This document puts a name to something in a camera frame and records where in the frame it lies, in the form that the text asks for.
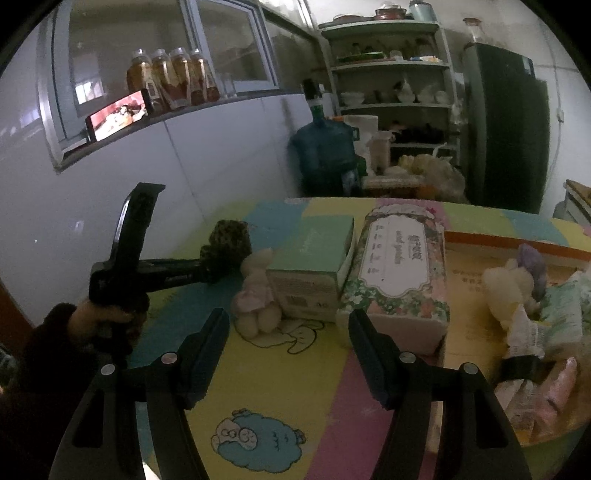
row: shelf unit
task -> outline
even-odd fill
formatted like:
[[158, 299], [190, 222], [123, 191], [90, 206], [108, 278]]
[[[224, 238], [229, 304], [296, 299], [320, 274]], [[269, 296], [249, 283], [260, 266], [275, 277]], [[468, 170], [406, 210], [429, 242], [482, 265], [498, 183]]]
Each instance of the shelf unit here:
[[341, 112], [349, 112], [351, 110], [369, 110], [372, 108], [447, 108], [451, 105], [442, 105], [440, 103], [362, 103], [358, 106], [342, 106]]
[[[388, 128], [389, 123], [394, 120], [411, 127], [431, 124], [446, 132], [448, 140], [444, 145], [393, 143], [391, 144], [392, 160], [397, 160], [394, 151], [402, 148], [425, 150], [439, 147], [453, 154], [456, 164], [460, 163], [459, 138], [450, 135], [449, 124], [451, 108], [458, 101], [456, 83], [447, 38], [439, 23], [414, 20], [369, 20], [325, 26], [319, 30], [318, 35], [327, 70], [330, 73], [330, 86], [337, 115], [345, 113], [377, 115], [382, 129]], [[398, 46], [419, 45], [419, 38], [423, 39], [423, 44], [426, 41], [436, 50], [435, 53], [441, 62], [388, 59], [345, 64], [337, 62], [337, 57], [351, 53], [353, 43], [358, 43], [362, 51], [367, 49], [388, 53], [389, 48], [403, 50]], [[376, 96], [375, 90], [382, 92], [386, 100], [393, 97], [394, 92], [391, 89], [403, 77], [408, 77], [414, 93], [419, 93], [427, 85], [435, 85], [436, 89], [445, 90], [451, 105], [372, 101]], [[339, 94], [343, 91], [363, 92], [367, 103], [358, 106], [342, 105]]]
[[439, 150], [457, 150], [457, 145], [447, 143], [390, 143], [390, 148], [425, 148], [434, 150], [437, 147], [439, 147]]
[[338, 40], [353, 35], [435, 33], [439, 28], [440, 26], [437, 22], [419, 22], [417, 20], [369, 20], [324, 27], [320, 29], [320, 33], [327, 40]]
[[434, 61], [414, 61], [414, 60], [373, 60], [373, 61], [355, 61], [344, 63], [336, 67], [331, 67], [333, 72], [345, 72], [347, 70], [359, 69], [383, 69], [385, 67], [405, 67], [405, 68], [440, 68], [448, 69], [449, 64]]

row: plush toy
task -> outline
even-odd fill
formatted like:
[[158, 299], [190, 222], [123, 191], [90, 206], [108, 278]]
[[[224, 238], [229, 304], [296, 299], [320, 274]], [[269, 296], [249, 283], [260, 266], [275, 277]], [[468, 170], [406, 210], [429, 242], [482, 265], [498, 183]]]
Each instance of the plush toy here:
[[517, 249], [517, 266], [525, 268], [534, 278], [534, 291], [531, 296], [540, 301], [546, 292], [546, 262], [541, 253], [528, 244]]
[[535, 313], [540, 304], [531, 296], [534, 279], [517, 260], [511, 258], [504, 267], [487, 268], [482, 273], [482, 282], [488, 308], [503, 330], [511, 328], [515, 309], [523, 305], [527, 314]]
[[265, 248], [244, 259], [240, 272], [245, 277], [242, 290], [232, 299], [236, 331], [246, 340], [260, 333], [271, 333], [281, 321], [281, 308], [273, 301], [265, 269], [273, 259], [273, 250]]

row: glass jar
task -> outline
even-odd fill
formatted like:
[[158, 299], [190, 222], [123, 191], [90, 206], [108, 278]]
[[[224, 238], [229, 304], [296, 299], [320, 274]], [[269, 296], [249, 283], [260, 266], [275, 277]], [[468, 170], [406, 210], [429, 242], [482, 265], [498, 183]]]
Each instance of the glass jar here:
[[486, 43], [486, 36], [482, 30], [482, 21], [478, 18], [466, 17], [464, 23], [468, 27], [470, 36], [474, 43]]

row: window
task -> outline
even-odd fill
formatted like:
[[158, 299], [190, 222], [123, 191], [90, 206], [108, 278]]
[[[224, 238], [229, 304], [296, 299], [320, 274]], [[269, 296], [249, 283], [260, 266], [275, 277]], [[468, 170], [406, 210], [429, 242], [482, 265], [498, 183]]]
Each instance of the window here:
[[260, 27], [254, 7], [201, 0], [199, 15], [218, 75], [229, 74], [237, 92], [275, 88], [267, 49], [256, 35]]
[[301, 27], [312, 28], [310, 14], [300, 0], [261, 0], [261, 3]]
[[85, 118], [127, 95], [133, 52], [191, 47], [178, 0], [66, 0], [54, 27], [54, 81], [62, 143], [86, 136]]
[[[283, 19], [292, 30], [301, 30], [298, 19], [309, 24], [300, 1], [278, 0], [297, 12]], [[296, 87], [313, 64], [309, 39], [277, 28], [272, 34], [273, 43], [257, 0], [63, 0], [41, 26], [37, 69], [54, 166], [63, 168], [64, 153], [87, 142], [87, 116], [129, 94], [126, 72], [139, 48], [150, 55], [198, 47], [218, 84], [231, 78], [238, 93], [278, 88], [276, 51], [291, 56], [281, 59], [282, 77], [297, 77], [282, 85]]]
[[267, 31], [277, 58], [277, 70], [283, 88], [299, 89], [302, 80], [316, 78], [318, 72], [325, 70], [316, 40], [271, 20], [267, 21]]

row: cartoon sheep print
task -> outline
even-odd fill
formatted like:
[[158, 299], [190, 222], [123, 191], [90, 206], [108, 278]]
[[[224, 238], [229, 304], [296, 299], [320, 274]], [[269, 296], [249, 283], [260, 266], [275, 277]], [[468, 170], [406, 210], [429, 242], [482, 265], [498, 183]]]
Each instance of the cartoon sheep print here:
[[212, 447], [234, 465], [254, 472], [285, 472], [301, 457], [306, 442], [301, 430], [281, 420], [242, 409], [224, 419], [212, 437]]

